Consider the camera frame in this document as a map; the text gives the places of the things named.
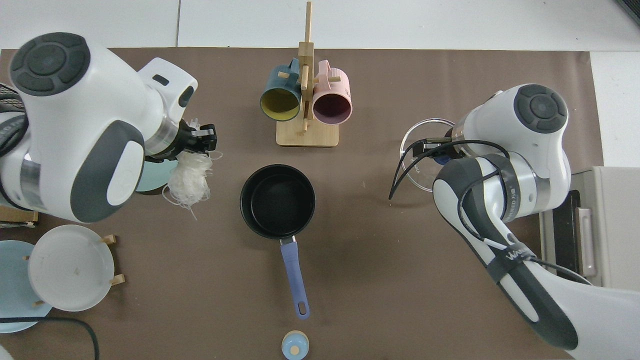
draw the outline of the mug handle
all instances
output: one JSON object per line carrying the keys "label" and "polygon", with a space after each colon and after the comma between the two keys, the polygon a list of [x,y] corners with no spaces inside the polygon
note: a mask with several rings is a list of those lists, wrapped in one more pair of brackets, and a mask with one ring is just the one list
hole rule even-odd
{"label": "mug handle", "polygon": [[289,64],[289,77],[287,78],[287,85],[293,87],[300,77],[300,61],[298,58],[293,58]]}
{"label": "mug handle", "polygon": [[323,60],[318,63],[318,83],[322,82],[329,89],[331,89],[331,83],[329,82],[330,71],[329,60]]}

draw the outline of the blue mug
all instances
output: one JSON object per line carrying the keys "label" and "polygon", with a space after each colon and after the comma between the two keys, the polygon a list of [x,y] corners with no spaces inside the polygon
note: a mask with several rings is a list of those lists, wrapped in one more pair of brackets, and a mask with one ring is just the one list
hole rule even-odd
{"label": "blue mug", "polygon": [[276,66],[269,74],[260,96],[260,109],[273,120],[291,120],[300,112],[302,92],[298,78],[300,63],[293,58],[289,65]]}

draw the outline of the white tile floor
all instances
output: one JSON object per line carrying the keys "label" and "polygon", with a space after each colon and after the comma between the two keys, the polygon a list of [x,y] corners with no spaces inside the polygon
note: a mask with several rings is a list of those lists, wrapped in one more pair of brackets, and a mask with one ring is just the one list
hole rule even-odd
{"label": "white tile floor", "polygon": [[[107,47],[296,47],[304,0],[0,0],[0,49],[50,31]],[[591,51],[606,166],[640,167],[640,26],[613,0],[315,0],[317,48]]]}

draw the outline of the pink mug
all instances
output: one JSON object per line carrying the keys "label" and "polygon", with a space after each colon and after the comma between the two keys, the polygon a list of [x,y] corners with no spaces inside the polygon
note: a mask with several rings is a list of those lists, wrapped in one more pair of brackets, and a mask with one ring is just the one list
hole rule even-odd
{"label": "pink mug", "polygon": [[311,108],[314,116],[327,125],[338,125],[351,116],[349,78],[344,71],[331,68],[328,60],[318,63],[317,83]]}

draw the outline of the cardboard box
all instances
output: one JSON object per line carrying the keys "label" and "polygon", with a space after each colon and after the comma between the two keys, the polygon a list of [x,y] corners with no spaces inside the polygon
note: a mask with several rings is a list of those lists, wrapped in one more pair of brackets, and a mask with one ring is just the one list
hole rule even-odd
{"label": "cardboard box", "polygon": [[37,223],[37,211],[23,211],[0,206],[0,228],[17,226],[35,227]]}

